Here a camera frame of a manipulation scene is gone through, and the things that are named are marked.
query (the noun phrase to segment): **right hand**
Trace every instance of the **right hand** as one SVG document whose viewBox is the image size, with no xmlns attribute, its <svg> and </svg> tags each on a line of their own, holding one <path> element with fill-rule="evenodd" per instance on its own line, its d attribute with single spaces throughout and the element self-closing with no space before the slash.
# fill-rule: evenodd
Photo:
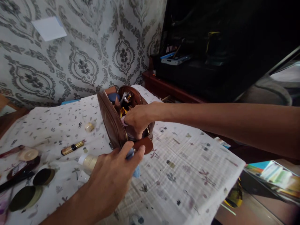
<svg viewBox="0 0 300 225">
<path fill-rule="evenodd" d="M 124 122 L 128 127 L 126 130 L 132 134 L 137 140 L 142 138 L 144 130 L 154 120 L 153 113 L 159 107 L 159 102 L 152 102 L 148 105 L 136 105 L 132 110 L 128 111 Z"/>
</svg>

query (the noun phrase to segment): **gold zipper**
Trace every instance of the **gold zipper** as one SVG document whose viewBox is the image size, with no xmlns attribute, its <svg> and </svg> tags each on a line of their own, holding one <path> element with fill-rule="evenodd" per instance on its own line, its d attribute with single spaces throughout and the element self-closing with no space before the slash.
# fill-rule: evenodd
<svg viewBox="0 0 300 225">
<path fill-rule="evenodd" d="M 115 110 L 116 114 L 118 115 L 118 112 L 117 112 L 117 110 L 115 109 L 115 107 L 112 106 L 112 108 Z M 125 132 L 125 134 L 126 134 L 126 140 L 128 141 L 128 135 L 127 135 L 127 132 L 126 132 L 126 130 L 125 130 L 125 127 L 124 127 L 124 125 L 123 125 L 123 123 L 122 123 L 122 120 L 121 120 L 121 118 L 120 118 L 119 115 L 118 115 L 118 118 L 119 118 L 119 120 L 120 120 L 120 122 L 121 122 L 121 124 L 122 124 L 122 127 L 123 127 L 123 129 L 124 129 L 124 132 Z"/>
</svg>

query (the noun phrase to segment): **small jar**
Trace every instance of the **small jar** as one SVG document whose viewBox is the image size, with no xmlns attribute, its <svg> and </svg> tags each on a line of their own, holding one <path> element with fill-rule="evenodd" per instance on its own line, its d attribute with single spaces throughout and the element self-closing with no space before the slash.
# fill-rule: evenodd
<svg viewBox="0 0 300 225">
<path fill-rule="evenodd" d="M 80 158 L 78 160 L 78 163 L 80 165 L 84 165 L 90 171 L 93 171 L 97 160 L 98 160 L 98 156 L 83 154 L 83 155 L 80 156 Z"/>
<path fill-rule="evenodd" d="M 84 128 L 87 132 L 91 132 L 94 129 L 94 126 L 89 122 L 85 125 Z"/>
</svg>

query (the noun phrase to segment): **damask wallpaper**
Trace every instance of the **damask wallpaper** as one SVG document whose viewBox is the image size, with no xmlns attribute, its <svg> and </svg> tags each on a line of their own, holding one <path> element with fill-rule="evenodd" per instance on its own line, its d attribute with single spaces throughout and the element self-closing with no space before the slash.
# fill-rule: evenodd
<svg viewBox="0 0 300 225">
<path fill-rule="evenodd" d="M 142 82 L 159 49 L 166 0 L 0 0 L 0 93 L 55 106 Z M 67 36 L 45 42 L 31 21 L 56 16 Z"/>
</svg>

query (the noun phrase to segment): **brown leather pouch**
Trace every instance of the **brown leather pouch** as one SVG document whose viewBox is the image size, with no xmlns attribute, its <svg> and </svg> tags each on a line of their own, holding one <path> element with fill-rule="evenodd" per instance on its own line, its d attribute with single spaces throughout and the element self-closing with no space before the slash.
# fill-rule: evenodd
<svg viewBox="0 0 300 225">
<path fill-rule="evenodd" d="M 131 92 L 133 94 L 131 105 L 132 107 L 136 105 L 147 105 L 146 100 L 140 95 L 140 93 L 133 87 L 122 86 L 118 94 L 123 96 L 124 92 Z M 117 112 L 116 107 L 112 105 L 108 99 L 108 95 L 111 93 L 117 93 L 116 87 L 110 87 L 103 92 L 98 93 L 98 101 L 100 106 L 100 111 L 102 114 L 103 122 L 109 137 L 109 140 L 113 148 L 121 149 L 126 141 L 128 141 L 128 135 L 120 119 L 120 112 Z M 133 148 L 138 150 L 141 145 L 145 145 L 145 154 L 148 154 L 153 149 L 152 143 L 152 131 L 154 127 L 154 122 L 151 123 L 143 133 L 143 138 L 134 142 Z"/>
</svg>

